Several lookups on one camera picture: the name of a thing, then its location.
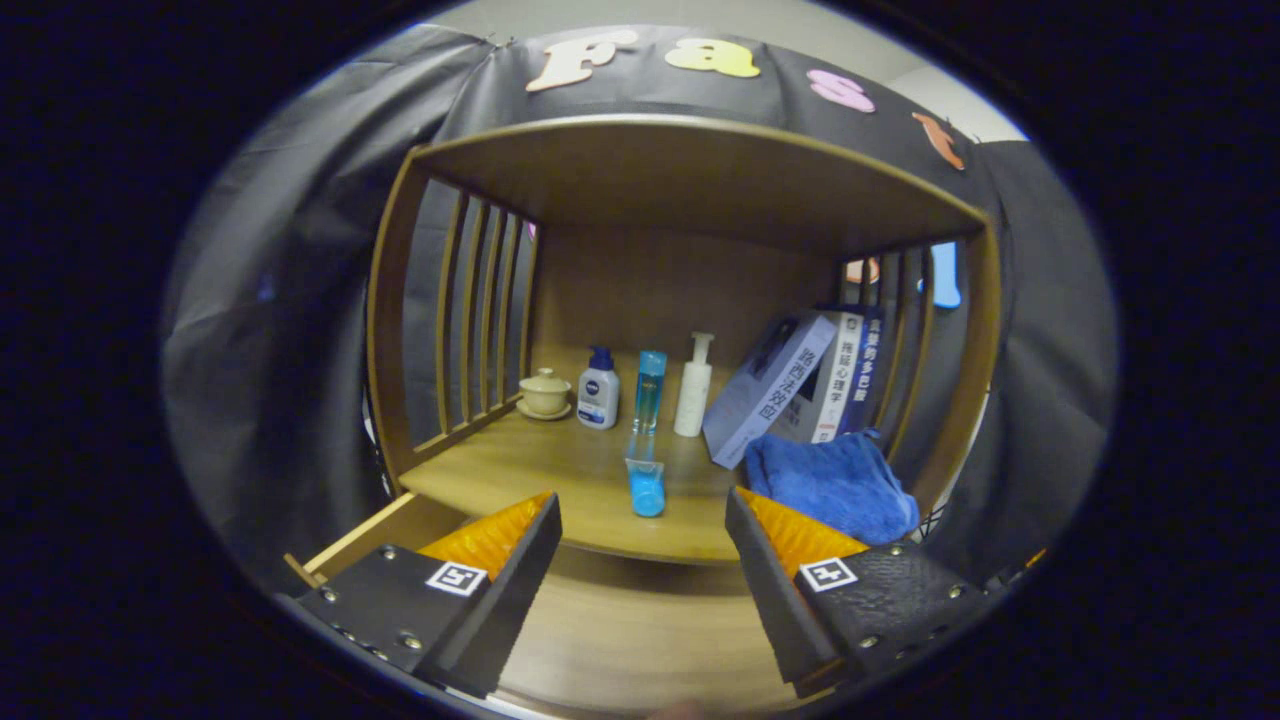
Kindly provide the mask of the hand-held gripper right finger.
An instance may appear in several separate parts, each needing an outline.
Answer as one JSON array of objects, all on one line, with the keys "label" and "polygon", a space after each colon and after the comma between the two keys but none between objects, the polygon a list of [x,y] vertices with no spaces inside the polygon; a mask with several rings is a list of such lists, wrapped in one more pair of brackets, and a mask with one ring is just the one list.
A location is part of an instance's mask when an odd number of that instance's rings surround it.
[{"label": "hand-held gripper right finger", "polygon": [[891,675],[977,624],[997,596],[910,541],[867,544],[739,487],[724,527],[797,697]]}]

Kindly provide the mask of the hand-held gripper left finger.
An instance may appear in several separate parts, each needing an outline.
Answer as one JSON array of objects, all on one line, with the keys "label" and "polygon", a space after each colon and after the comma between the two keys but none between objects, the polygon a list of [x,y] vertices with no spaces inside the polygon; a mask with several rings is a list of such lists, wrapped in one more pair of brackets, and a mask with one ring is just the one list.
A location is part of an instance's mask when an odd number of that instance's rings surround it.
[{"label": "hand-held gripper left finger", "polygon": [[279,606],[306,628],[419,682],[497,689],[562,536],[554,492],[458,524],[404,495],[300,568]]}]

